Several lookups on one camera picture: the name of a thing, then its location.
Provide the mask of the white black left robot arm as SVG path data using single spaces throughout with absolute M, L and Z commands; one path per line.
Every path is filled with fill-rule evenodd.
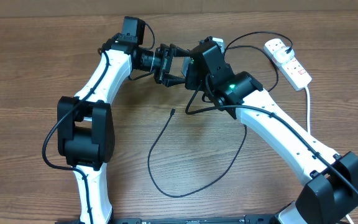
M 180 82 L 169 75 L 168 68 L 173 57 L 185 57 L 188 51 L 173 44 L 155 51 L 143 48 L 145 27 L 142 19 L 126 16 L 122 31 L 98 50 L 101 60 L 87 84 L 75 96 L 63 96 L 58 102 L 58 152 L 78 184 L 81 215 L 77 223 L 112 220 L 107 181 L 107 164 L 115 146 L 111 105 L 124 80 L 133 70 L 143 70 L 166 86 Z

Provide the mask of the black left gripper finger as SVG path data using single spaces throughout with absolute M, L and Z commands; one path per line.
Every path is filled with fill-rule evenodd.
M 175 44 L 170 44 L 170 49 L 172 51 L 173 57 L 189 57 L 190 56 L 189 50 L 184 50 L 184 49 L 176 46 Z
M 184 78 L 180 78 L 171 74 L 164 74 L 163 75 L 163 84 L 166 87 L 171 87 L 171 86 L 175 86 L 175 85 L 179 85 L 179 84 L 184 84 L 185 83 L 185 79 Z

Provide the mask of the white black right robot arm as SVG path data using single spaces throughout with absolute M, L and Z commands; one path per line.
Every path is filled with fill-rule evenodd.
M 290 166 L 303 186 L 298 198 L 270 223 L 337 223 L 358 207 L 358 157 L 319 142 L 274 102 L 251 74 L 235 74 L 218 43 L 208 38 L 190 50 L 187 79 L 204 91 L 212 110 L 227 111 L 253 129 Z

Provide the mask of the blue Galaxy smartphone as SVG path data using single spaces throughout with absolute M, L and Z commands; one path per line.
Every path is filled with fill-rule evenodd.
M 184 77 L 187 74 L 187 70 L 188 70 L 189 64 L 191 62 L 192 62 L 192 59 L 190 57 L 185 57 L 183 59 L 183 64 L 182 64 L 182 67 L 181 67 L 181 73 L 183 74 Z

